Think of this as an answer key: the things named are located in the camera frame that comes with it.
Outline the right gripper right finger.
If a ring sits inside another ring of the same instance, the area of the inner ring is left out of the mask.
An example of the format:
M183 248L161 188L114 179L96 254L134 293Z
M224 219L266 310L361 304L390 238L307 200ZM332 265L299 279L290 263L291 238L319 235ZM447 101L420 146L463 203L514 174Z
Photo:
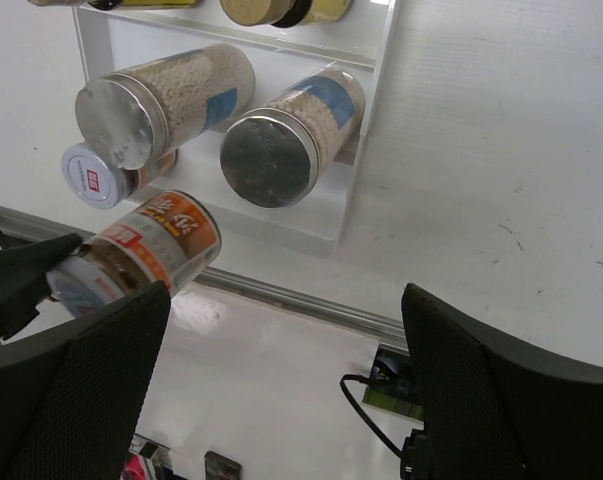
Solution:
M409 284L401 302L441 479L603 479L603 367L537 347Z

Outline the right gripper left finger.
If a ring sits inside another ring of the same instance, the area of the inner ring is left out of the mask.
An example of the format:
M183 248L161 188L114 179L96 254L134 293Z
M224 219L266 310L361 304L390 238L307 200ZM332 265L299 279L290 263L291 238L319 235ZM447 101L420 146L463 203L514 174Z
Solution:
M157 282L0 346L0 479L117 479L171 299Z

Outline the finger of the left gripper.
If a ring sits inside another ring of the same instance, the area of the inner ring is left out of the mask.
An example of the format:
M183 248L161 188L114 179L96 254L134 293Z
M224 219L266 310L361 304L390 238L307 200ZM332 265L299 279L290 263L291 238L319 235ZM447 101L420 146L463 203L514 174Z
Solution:
M77 234L29 242L0 232L0 340L22 331L50 297L47 273L82 243Z

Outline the red lid spice jar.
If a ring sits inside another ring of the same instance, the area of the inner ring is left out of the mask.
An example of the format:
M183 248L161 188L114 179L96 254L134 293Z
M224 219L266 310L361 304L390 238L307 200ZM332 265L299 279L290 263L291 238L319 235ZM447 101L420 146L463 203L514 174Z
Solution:
M217 223L194 197L164 191L83 242L47 273L68 311L80 317L162 281L177 294L218 256Z
M173 169L174 150L137 170L109 164L85 143L69 147L61 157L61 172L70 190L87 205L108 210Z

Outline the red lid spice jar front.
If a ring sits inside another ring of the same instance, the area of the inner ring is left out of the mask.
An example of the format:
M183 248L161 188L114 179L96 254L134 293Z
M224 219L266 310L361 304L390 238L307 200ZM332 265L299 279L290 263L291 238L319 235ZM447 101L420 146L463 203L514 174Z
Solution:
M218 256L217 223L194 197L164 191L83 242L47 273L68 311L80 317L162 281L177 294Z

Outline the blue label jar front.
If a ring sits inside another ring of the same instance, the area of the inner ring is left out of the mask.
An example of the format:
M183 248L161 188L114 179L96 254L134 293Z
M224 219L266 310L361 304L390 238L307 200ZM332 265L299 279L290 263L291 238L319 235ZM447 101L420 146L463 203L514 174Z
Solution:
M97 154L136 170L243 112L255 81L248 57L217 43L90 80L75 117Z

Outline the blue label jar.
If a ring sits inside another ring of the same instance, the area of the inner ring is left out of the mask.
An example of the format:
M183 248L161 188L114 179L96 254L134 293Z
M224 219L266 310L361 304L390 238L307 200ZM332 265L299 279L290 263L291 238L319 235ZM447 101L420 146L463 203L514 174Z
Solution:
M242 115L220 148L232 190L261 208L286 208L315 187L362 120L364 90L349 72L323 68Z
M255 81L248 57L217 43L90 80L75 117L97 154L136 170L243 112Z

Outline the yellow bottle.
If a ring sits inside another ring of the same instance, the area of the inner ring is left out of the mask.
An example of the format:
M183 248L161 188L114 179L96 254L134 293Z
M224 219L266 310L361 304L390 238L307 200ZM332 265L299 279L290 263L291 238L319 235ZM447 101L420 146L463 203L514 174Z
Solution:
M29 0L38 7L88 6L100 11L112 10L168 10L195 7L198 0Z
M271 25L280 29L340 20L350 0L220 0L225 15L238 25Z

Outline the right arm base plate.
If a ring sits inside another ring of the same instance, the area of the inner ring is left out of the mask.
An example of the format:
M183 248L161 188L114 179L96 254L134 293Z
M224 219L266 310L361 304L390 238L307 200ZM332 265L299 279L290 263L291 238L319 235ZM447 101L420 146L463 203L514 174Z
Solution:
M375 423L363 409L368 405L416 421L424 418L414 366L408 355L379 347L367 375L346 373L339 387L348 404L374 436L400 460L399 478L416 479L412 466L412 450L416 433L405 438L401 447Z

